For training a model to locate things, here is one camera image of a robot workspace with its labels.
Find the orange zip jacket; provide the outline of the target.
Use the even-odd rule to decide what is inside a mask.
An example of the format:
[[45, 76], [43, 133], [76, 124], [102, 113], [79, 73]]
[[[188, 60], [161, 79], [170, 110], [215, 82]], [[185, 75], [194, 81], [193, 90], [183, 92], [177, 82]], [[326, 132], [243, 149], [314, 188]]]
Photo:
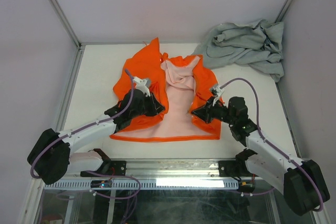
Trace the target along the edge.
[[215, 74], [203, 64], [202, 55], [170, 58], [160, 52], [156, 38], [125, 61], [123, 69], [151, 81], [149, 90], [164, 110], [155, 116], [141, 115], [111, 139], [131, 142], [171, 142], [218, 140], [221, 122], [211, 123], [192, 115], [212, 96], [218, 83]]

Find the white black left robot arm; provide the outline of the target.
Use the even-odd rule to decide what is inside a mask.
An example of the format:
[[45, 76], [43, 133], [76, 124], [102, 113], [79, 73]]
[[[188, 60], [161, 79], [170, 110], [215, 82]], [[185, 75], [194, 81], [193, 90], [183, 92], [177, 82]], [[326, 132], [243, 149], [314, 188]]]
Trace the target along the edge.
[[91, 142], [110, 137], [129, 142], [176, 142], [211, 140], [206, 130], [192, 123], [192, 117], [180, 112], [161, 118], [165, 107], [154, 94], [139, 89], [130, 90], [115, 106], [86, 125], [72, 130], [42, 132], [27, 157], [33, 178], [47, 185], [57, 182], [67, 173], [115, 174], [110, 158], [101, 151], [80, 153], [79, 149]]

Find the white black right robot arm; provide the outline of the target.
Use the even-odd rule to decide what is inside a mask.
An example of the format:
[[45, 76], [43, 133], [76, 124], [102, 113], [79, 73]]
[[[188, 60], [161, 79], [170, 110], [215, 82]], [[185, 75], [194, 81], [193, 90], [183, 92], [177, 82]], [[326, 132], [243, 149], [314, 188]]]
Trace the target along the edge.
[[248, 116], [242, 97], [232, 97], [228, 105], [211, 97], [205, 105], [206, 121], [228, 124], [234, 139], [245, 149], [236, 155], [235, 171], [240, 175], [255, 174], [284, 197], [288, 207], [302, 216], [322, 211], [330, 194], [320, 166], [284, 151]]

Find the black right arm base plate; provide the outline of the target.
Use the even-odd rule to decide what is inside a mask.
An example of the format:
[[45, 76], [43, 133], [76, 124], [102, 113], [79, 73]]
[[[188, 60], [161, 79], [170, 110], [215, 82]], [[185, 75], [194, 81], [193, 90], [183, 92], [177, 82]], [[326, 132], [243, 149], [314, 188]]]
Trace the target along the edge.
[[252, 177], [244, 162], [237, 160], [221, 160], [218, 162], [220, 177]]

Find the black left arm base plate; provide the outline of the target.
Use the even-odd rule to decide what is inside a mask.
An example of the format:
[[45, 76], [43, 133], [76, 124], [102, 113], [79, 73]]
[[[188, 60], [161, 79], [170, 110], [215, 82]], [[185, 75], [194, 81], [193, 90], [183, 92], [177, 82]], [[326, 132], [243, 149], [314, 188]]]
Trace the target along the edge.
[[127, 169], [126, 161], [105, 160], [97, 169], [85, 169], [80, 172], [81, 177], [97, 176], [124, 176]]

